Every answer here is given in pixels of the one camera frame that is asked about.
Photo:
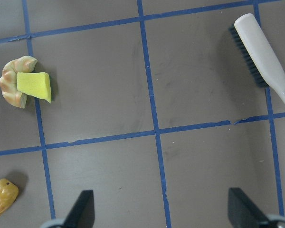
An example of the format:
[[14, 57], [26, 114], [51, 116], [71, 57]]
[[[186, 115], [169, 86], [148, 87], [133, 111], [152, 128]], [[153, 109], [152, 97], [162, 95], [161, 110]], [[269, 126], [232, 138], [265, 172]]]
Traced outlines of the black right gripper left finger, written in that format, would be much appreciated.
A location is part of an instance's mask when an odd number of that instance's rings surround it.
[[93, 190], [81, 191], [64, 221], [65, 228], [92, 228], [95, 222]]

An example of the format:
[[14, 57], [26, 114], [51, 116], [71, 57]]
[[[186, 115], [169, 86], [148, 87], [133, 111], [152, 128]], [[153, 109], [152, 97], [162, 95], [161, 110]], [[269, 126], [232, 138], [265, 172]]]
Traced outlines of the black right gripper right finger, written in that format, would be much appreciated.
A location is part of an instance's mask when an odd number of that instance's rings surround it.
[[228, 189], [228, 219], [233, 228], [272, 228], [269, 218], [241, 188]]

